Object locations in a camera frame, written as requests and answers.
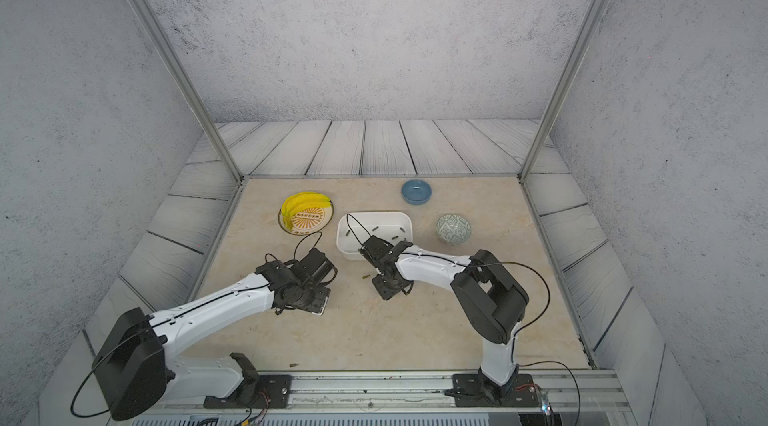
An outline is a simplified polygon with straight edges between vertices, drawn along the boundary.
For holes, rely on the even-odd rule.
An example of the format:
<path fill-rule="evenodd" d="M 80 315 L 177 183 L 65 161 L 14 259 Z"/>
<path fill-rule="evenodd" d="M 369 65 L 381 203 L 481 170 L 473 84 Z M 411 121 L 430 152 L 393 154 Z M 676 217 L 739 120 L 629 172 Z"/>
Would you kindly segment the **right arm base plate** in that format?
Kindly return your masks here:
<path fill-rule="evenodd" d="M 541 405 L 537 387 L 531 375 L 517 373 L 502 386 L 481 372 L 454 374 L 452 388 L 445 391 L 456 407 L 538 408 Z"/>

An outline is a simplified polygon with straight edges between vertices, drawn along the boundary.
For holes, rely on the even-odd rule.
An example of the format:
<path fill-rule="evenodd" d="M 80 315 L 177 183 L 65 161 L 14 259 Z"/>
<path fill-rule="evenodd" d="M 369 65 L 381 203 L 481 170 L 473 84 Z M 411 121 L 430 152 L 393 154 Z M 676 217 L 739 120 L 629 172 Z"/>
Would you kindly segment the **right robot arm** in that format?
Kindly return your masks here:
<path fill-rule="evenodd" d="M 529 296 L 495 256 L 486 250 L 471 256 L 439 254 L 377 236 L 363 242 L 359 253 L 377 270 L 373 284 L 384 300 L 409 293 L 416 282 L 453 292 L 483 339 L 480 378 L 501 391 L 511 387 L 519 370 L 515 335 L 522 328 Z"/>

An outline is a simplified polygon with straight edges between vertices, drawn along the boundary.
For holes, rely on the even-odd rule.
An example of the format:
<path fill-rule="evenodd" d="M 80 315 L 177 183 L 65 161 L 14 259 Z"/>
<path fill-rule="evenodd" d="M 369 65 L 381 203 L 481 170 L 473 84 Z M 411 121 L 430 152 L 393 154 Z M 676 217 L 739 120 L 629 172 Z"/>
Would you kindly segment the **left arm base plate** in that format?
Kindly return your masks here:
<path fill-rule="evenodd" d="M 205 409 L 287 409 L 293 377 L 287 374 L 246 377 L 233 393 L 224 398 L 207 396 Z"/>

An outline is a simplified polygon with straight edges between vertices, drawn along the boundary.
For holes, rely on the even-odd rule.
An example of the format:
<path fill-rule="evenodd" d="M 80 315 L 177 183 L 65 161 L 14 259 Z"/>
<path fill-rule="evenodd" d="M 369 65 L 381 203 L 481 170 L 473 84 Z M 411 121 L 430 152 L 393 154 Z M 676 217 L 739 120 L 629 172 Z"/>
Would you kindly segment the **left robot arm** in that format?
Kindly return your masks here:
<path fill-rule="evenodd" d="M 95 379 L 115 421 L 133 419 L 156 404 L 203 398 L 207 408 L 251 411 L 282 408 L 291 379 L 261 376 L 243 353 L 189 358 L 185 351 L 252 315 L 305 311 L 320 315 L 337 267 L 316 248 L 302 259 L 272 259 L 235 284 L 171 309 L 122 313 L 95 355 Z"/>

